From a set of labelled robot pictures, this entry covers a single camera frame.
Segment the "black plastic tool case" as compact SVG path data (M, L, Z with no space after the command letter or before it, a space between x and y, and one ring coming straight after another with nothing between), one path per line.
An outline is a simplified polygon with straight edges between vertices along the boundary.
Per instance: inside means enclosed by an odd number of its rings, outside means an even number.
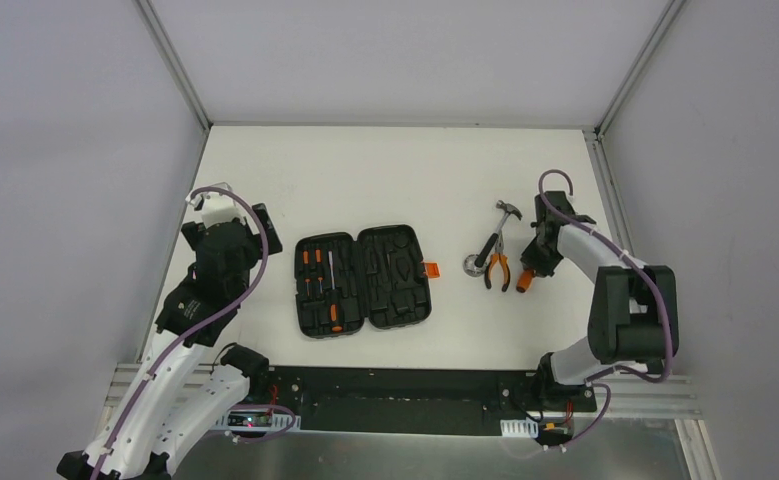
M318 295L314 251L324 265L324 294ZM311 298L305 296L302 251L310 251ZM330 269L333 251L339 320L333 333L329 316ZM312 339L354 334L365 324L391 330L419 324L432 313L427 265L413 227L406 224L367 228L353 236L325 233L299 240L294 247L295 309L303 335Z

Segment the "large orange black screwdriver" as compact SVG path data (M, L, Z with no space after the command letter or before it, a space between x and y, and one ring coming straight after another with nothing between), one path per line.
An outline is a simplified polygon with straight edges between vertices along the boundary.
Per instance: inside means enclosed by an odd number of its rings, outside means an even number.
M516 281L515 290L519 293L527 292L530 289L535 277L536 271L534 269L524 269Z

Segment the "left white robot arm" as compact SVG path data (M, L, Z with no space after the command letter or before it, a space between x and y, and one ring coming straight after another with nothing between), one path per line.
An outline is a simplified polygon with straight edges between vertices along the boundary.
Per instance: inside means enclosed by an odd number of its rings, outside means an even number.
M232 203L201 208L181 233L195 254L184 278L165 296L156 331L113 417L85 449L63 455L65 479L169 479L188 451L233 406L262 402L270 390L269 360L232 345L200 391L175 404L188 378L235 318L249 291L250 271L282 244L265 204L251 207L253 232Z

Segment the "small orange black screwdriver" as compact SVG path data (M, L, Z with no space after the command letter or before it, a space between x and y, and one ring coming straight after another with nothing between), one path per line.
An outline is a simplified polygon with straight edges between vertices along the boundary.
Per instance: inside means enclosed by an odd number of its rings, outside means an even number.
M310 251L304 249L302 251L302 274L305 286L306 298L311 298L311 274L310 274Z

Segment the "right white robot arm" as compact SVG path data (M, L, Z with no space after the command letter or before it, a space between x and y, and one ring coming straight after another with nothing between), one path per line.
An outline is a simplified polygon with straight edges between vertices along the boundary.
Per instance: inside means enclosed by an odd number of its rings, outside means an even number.
M585 336L539 361L531 383L537 404L558 409L587 383L617 371L665 380L679 347L674 272L626 253L598 232L591 217L576 213L564 191L538 194L535 209L535 236L520 257L518 291L553 276L564 260L593 283Z

